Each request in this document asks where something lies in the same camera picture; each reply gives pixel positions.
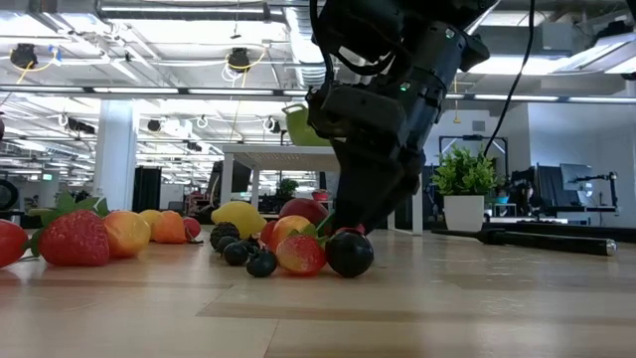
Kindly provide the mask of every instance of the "white table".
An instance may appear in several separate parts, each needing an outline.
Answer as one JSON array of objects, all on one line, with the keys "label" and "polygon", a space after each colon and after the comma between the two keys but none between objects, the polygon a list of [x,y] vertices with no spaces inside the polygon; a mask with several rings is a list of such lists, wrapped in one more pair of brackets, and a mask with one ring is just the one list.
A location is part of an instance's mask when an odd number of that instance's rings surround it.
[{"label": "white table", "polygon": [[[258,182],[260,171],[268,170],[304,170],[339,172],[340,164],[332,147],[300,147],[274,145],[223,145],[225,159],[221,184],[221,204],[232,197],[232,174],[234,161],[253,170],[251,183],[251,204],[258,208]],[[421,235],[423,229],[422,192],[413,195],[413,234]],[[395,213],[389,216],[389,229],[396,228]]]}]

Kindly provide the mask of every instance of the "potted plant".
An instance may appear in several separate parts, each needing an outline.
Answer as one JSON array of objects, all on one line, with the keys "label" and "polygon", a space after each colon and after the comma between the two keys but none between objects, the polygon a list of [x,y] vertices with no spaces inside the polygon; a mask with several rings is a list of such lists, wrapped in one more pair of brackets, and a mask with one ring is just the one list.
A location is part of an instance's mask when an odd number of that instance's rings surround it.
[{"label": "potted plant", "polygon": [[432,180],[444,196],[446,227],[480,231],[484,222],[484,196],[497,184],[492,162],[483,153],[475,157],[468,148],[454,145],[439,160]]},{"label": "potted plant", "polygon": [[285,178],[278,184],[278,195],[285,198],[293,198],[298,188],[298,182],[293,179]]}]

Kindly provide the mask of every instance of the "red strawberry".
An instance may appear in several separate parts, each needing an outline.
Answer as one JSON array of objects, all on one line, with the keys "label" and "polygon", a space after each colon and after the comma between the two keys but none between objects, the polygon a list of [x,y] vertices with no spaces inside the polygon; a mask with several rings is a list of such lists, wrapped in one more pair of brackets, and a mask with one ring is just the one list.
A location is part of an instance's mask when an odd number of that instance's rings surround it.
[{"label": "red strawberry", "polygon": [[276,258],[281,267],[299,275],[314,275],[327,263],[325,252],[316,239],[302,234],[280,243]]},{"label": "red strawberry", "polygon": [[38,248],[53,265],[97,267],[108,264],[106,227],[101,218],[89,210],[57,218],[42,233]]}]

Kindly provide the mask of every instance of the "plastic fruit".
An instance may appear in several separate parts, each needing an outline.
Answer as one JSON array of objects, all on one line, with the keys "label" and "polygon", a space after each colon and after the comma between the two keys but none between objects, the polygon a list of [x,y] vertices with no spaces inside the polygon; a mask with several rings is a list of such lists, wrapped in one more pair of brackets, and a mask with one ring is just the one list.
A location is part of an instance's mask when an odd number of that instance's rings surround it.
[{"label": "plastic fruit", "polygon": [[294,235],[278,245],[278,263],[297,275],[314,275],[327,263],[325,252],[309,235]]},{"label": "plastic fruit", "polygon": [[161,216],[161,213],[156,211],[156,210],[144,210],[141,213],[139,213],[139,215],[141,215],[141,217],[143,218],[143,220],[146,221],[146,223],[148,223],[148,226],[150,227],[150,231],[152,232],[152,225],[157,221],[157,219],[159,219],[159,217]]},{"label": "plastic fruit", "polygon": [[239,229],[232,223],[218,223],[210,233],[210,244],[213,249],[217,249],[219,240],[224,237],[240,239]]},{"label": "plastic fruit", "polygon": [[247,239],[252,234],[258,234],[267,222],[252,205],[234,201],[224,204],[221,208],[212,212],[212,221],[215,223],[228,222],[234,224],[241,239]]},{"label": "plastic fruit", "polygon": [[249,259],[247,264],[247,273],[254,277],[267,277],[271,275],[278,266],[276,255],[272,252],[257,251]]},{"label": "plastic fruit", "polygon": [[108,264],[110,258],[106,227],[89,210],[58,217],[36,242],[42,257],[53,265],[98,267]]},{"label": "plastic fruit", "polygon": [[296,215],[288,216],[278,220],[276,225],[274,225],[274,229],[271,233],[269,247],[273,252],[276,252],[278,245],[287,240],[289,233],[291,233],[293,230],[301,232],[310,224],[311,223],[309,222],[309,220]]},{"label": "plastic fruit", "polygon": [[223,253],[226,250],[226,247],[238,243],[239,240],[233,237],[223,237],[219,240],[219,244],[217,245],[217,253]]},{"label": "plastic fruit", "polygon": [[269,244],[269,242],[271,241],[271,236],[274,232],[274,227],[276,226],[276,223],[278,221],[277,220],[273,220],[270,222],[267,222],[267,224],[265,225],[264,228],[262,228],[262,231],[260,232],[260,240],[264,243],[264,244]]},{"label": "plastic fruit", "polygon": [[111,258],[131,258],[150,242],[150,226],[140,214],[112,212],[103,220],[108,233]]},{"label": "plastic fruit", "polygon": [[249,259],[249,253],[240,243],[232,243],[223,250],[223,257],[230,266],[241,266]]},{"label": "plastic fruit", "polygon": [[374,261],[369,240],[356,229],[339,231],[325,245],[327,262],[342,277],[355,277],[367,271]]},{"label": "plastic fruit", "polygon": [[159,244],[185,244],[188,241],[183,219],[173,211],[161,213],[152,225],[152,237]]},{"label": "plastic fruit", "polygon": [[306,198],[296,198],[288,201],[280,209],[279,218],[292,215],[301,216],[313,225],[319,225],[329,215],[329,211],[322,204]]},{"label": "plastic fruit", "polygon": [[201,234],[201,224],[196,219],[184,218],[183,225],[186,228],[186,238],[193,240]]},{"label": "plastic fruit", "polygon": [[0,220],[0,268],[19,260],[28,241],[29,236],[19,225]]}]

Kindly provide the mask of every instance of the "pink fruit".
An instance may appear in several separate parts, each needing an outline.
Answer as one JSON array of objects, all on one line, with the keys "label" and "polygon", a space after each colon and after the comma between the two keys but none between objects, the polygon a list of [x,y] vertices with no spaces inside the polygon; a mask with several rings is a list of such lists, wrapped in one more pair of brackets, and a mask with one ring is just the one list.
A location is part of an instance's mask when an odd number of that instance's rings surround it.
[{"label": "pink fruit", "polygon": [[282,268],[298,275],[314,275],[327,263],[325,252],[308,235],[295,235],[280,243],[276,258]]},{"label": "pink fruit", "polygon": [[278,217],[282,219],[292,215],[301,216],[318,226],[329,215],[329,211],[322,204],[311,199],[296,198],[288,201],[280,209]]}]

